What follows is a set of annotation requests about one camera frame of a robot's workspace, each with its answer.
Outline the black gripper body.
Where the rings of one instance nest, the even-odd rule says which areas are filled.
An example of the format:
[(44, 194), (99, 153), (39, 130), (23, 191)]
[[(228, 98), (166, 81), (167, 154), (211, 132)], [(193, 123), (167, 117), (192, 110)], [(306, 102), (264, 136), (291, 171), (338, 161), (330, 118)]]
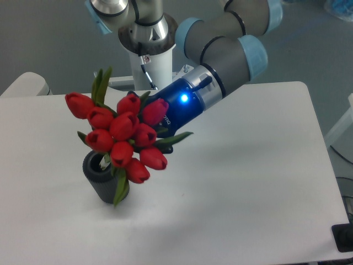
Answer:
[(159, 134), (159, 137), (166, 138), (175, 135), (178, 129), (204, 111), (205, 107), (196, 92), (205, 87), (206, 80), (192, 87), (186, 79), (180, 78), (155, 95), (148, 97), (149, 103), (162, 98), (169, 104), (162, 120), (162, 127), (167, 128), (168, 131)]

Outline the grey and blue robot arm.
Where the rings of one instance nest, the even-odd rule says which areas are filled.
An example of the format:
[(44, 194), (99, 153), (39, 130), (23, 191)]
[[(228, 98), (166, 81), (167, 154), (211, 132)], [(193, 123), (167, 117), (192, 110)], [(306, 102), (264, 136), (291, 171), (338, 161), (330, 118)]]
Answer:
[(117, 33), (129, 53), (135, 90), (168, 105), (157, 124), (162, 153), (179, 141), (176, 131), (261, 74), (268, 56), (259, 36), (282, 21), (280, 1), (222, 1), (223, 14), (177, 23), (161, 1), (86, 1), (104, 34)]

